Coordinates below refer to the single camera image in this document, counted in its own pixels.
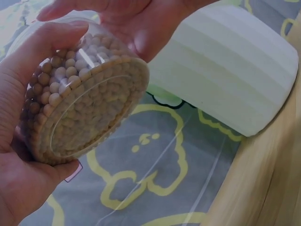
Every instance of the wooden surface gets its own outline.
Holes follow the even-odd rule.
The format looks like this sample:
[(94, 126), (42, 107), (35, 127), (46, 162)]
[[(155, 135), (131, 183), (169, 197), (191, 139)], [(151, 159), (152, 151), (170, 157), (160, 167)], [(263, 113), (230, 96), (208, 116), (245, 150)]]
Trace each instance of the wooden surface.
[[(301, 58), (300, 13), (287, 40)], [(301, 226), (301, 70), (279, 115), (243, 140), (202, 226)]]

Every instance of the white lampshade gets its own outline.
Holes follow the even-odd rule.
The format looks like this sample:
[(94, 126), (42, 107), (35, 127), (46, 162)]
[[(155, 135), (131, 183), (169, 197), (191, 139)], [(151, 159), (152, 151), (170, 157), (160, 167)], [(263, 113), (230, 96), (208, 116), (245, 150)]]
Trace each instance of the white lampshade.
[(150, 62), (150, 82), (248, 137), (284, 104), (298, 61), (297, 51), (266, 24), (217, 2), (182, 22)]

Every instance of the hand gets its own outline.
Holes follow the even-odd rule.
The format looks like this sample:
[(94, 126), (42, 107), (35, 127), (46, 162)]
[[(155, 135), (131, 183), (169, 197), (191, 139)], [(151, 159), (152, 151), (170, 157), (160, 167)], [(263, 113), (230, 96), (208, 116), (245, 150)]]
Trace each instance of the hand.
[(149, 62), (168, 43), (180, 22), (195, 11), (189, 1), (198, 1), (201, 7), (215, 0), (55, 0), (37, 19), (57, 19), (72, 10), (96, 11), (103, 27)]
[(76, 45), (88, 24), (47, 23), (0, 63), (0, 225), (15, 226), (37, 210), (79, 162), (51, 167), (34, 162), (16, 136), (27, 84), (54, 50)]

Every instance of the gray bedsheet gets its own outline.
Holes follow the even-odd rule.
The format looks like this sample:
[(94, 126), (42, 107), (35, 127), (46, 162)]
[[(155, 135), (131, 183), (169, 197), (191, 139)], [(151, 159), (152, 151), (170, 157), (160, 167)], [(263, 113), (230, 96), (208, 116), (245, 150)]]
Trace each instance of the gray bedsheet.
[[(48, 2), (0, 2), (0, 59)], [(282, 28), (285, 20), (295, 19), (300, 9), (298, 2), (282, 0), (241, 6), (283, 36), (290, 28), (290, 23)], [(21, 226), (198, 226), (240, 140), (188, 103), (171, 108), (145, 94), (121, 128), (80, 159), (78, 174), (62, 182)]]

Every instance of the clear plastic container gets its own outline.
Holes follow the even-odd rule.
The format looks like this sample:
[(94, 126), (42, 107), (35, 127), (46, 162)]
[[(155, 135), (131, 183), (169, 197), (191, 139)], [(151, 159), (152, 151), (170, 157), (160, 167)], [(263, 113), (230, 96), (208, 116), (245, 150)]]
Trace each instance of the clear plastic container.
[[(28, 85), (20, 131), (37, 161), (56, 165), (86, 154), (104, 141), (138, 104), (149, 82), (147, 64), (94, 21), (79, 44), (58, 50), (37, 68)], [(15, 41), (16, 49), (43, 23)]]

